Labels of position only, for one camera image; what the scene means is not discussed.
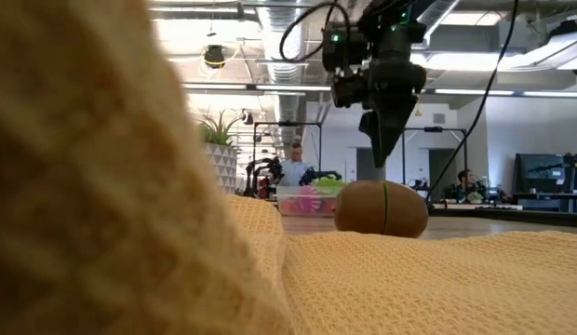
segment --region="ceiling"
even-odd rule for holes
[[[362,9],[369,1],[342,0],[350,12],[351,18],[360,16]],[[262,42],[261,25],[256,21],[237,20],[188,20],[191,16],[170,17],[169,13],[161,11],[170,5],[177,5],[175,0],[152,1],[151,14],[154,18],[156,36],[171,60],[183,82],[209,82],[209,83],[269,83],[268,65],[262,63],[266,60],[264,43]],[[200,10],[211,10],[218,4],[206,1],[192,1],[198,4]],[[463,13],[483,11],[483,14],[497,13],[498,16],[506,17],[511,10],[513,1],[501,0],[462,0],[453,13],[458,13],[462,19]],[[516,42],[517,52],[527,51],[529,46],[538,46],[545,36],[543,30],[550,27],[546,24],[556,16],[563,15],[577,7],[576,1],[521,1],[520,11],[522,15],[518,17],[515,31],[522,34],[522,38]],[[246,12],[254,11],[250,7],[245,7]],[[303,48],[307,52],[319,46],[321,42],[321,28],[324,25],[326,13],[319,11],[305,20],[303,27]],[[430,48],[424,51],[425,55],[431,55],[447,51],[476,51],[476,52],[497,52],[501,45],[502,33],[507,32],[505,25],[442,25],[432,34]],[[208,45],[222,45],[225,63],[221,70],[212,70],[204,63],[202,54]],[[321,62],[321,55],[318,53],[307,61],[303,66],[303,84],[325,85],[328,82],[328,74],[324,71]],[[484,88],[490,76],[490,72],[461,72],[461,71],[440,71],[429,70],[427,74],[428,87],[440,88]],[[499,74],[494,88],[514,88],[514,89],[563,89],[575,83],[575,77],[570,71],[548,70],[530,73],[502,73]],[[241,115],[242,111],[252,113],[254,120],[258,122],[274,122],[275,109],[278,105],[278,97],[275,95],[256,95],[249,93],[244,95],[215,95],[188,93],[188,110],[197,120],[203,119],[203,115],[215,116],[218,118],[220,111],[225,110],[224,118],[227,122]],[[329,94],[307,94],[303,97],[302,105],[305,101],[319,102],[323,107],[331,103]],[[467,103],[466,98],[452,96],[427,96],[422,97],[422,102],[426,103],[449,103],[450,108],[457,109],[461,104]],[[322,113],[312,111],[310,114],[299,113],[300,120],[305,118],[315,118]],[[269,127],[271,136],[263,136],[262,143],[272,146],[273,143],[280,145],[280,136],[276,127]],[[245,153],[246,160],[251,154],[250,147],[253,141],[253,126],[244,125],[239,121],[234,124],[233,132],[237,135],[237,144]],[[294,136],[294,140],[299,140],[300,131],[293,129],[283,132],[283,137]]]

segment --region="brown egg-shaped object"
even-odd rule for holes
[[[336,198],[334,223],[341,232],[419,237],[427,205],[409,187],[391,181],[355,181]]]

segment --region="ceiling duct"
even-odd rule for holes
[[[292,3],[290,0],[274,1]],[[260,7],[258,15],[262,23],[262,41],[265,56],[268,60],[281,60],[280,38],[292,22],[297,20],[302,11],[291,7]],[[301,25],[295,27],[286,39],[284,45],[285,56],[289,59],[299,58],[303,50],[303,28]],[[301,84],[303,78],[303,67],[298,64],[271,63],[268,65],[268,73],[273,84]],[[299,109],[299,96],[278,96],[275,105],[276,121],[297,121],[297,111]],[[283,143],[293,142],[292,136],[283,136]]]
[[[413,44],[412,48],[414,50],[425,50],[429,48],[431,34],[459,3],[460,0],[436,0],[431,4],[417,19],[418,22],[427,26],[427,32],[425,32],[423,42]]]

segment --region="clear plastic container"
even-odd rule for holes
[[[331,218],[342,187],[278,186],[276,201],[284,216]]]

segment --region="black wire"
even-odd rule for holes
[[[439,174],[437,181],[429,189],[429,192],[427,193],[427,197],[425,197],[425,199],[427,199],[427,200],[429,200],[431,193],[439,185],[439,182],[444,178],[446,171],[448,171],[448,168],[450,167],[450,165],[454,161],[454,158],[456,158],[456,155],[458,154],[458,152],[460,152],[461,148],[466,143],[466,140],[468,140],[468,137],[471,135],[473,130],[475,130],[476,124],[478,123],[478,119],[481,117],[481,114],[483,113],[483,109],[485,108],[485,102],[487,102],[487,97],[490,94],[491,85],[493,85],[493,81],[495,80],[495,76],[497,75],[497,68],[500,65],[500,61],[502,61],[502,59],[503,59],[503,55],[505,54],[505,51],[508,49],[508,45],[510,44],[510,40],[512,39],[512,33],[514,32],[514,26],[516,23],[517,12],[518,12],[518,0],[514,0],[514,7],[512,8],[512,21],[510,22],[510,29],[508,30],[508,35],[505,37],[505,42],[503,43],[502,51],[500,51],[500,57],[498,57],[498,59],[497,59],[497,64],[495,66],[495,69],[491,73],[490,80],[487,83],[487,87],[485,88],[485,94],[483,95],[483,99],[481,100],[481,104],[478,106],[478,112],[476,112],[475,120],[473,121],[473,124],[471,125],[471,127],[468,128],[468,131],[466,132],[466,135],[464,136],[463,140],[460,141],[460,143],[458,144],[458,147],[456,148],[456,150],[454,151],[454,153],[450,157],[450,160],[448,161],[448,163],[446,164],[444,169]]]
[[[338,3],[338,0],[334,0],[333,2],[323,2],[323,3],[319,3],[315,6],[307,9],[304,13],[302,13],[300,15],[300,17],[297,20],[292,22],[290,24],[290,26],[287,28],[287,30],[282,34],[282,38],[280,38],[280,57],[282,58],[282,60],[284,60],[286,62],[302,62],[304,60],[310,59],[312,56],[315,55],[315,53],[317,53],[319,50],[322,49],[323,44],[320,44],[319,46],[317,46],[315,48],[314,51],[308,53],[307,55],[305,55],[303,57],[300,57],[300,58],[297,57],[294,59],[287,58],[287,56],[285,55],[285,50],[284,50],[285,42],[287,41],[287,38],[289,37],[290,32],[292,32],[292,30],[295,29],[295,27],[299,23],[301,23],[303,20],[307,19],[308,16],[312,15],[315,11],[317,11],[318,9],[323,8],[323,7],[330,7],[328,15],[326,16],[326,23],[324,25],[324,28],[326,28],[326,26],[328,26],[332,10],[334,8],[338,8],[341,11],[342,18],[344,20],[344,25],[346,27],[346,37],[345,37],[344,43],[346,45],[348,45],[348,42],[351,40],[351,21],[349,20],[348,12],[346,11],[346,9],[343,6],[341,6]],[[348,60],[347,49],[344,51],[344,58],[346,60]]]

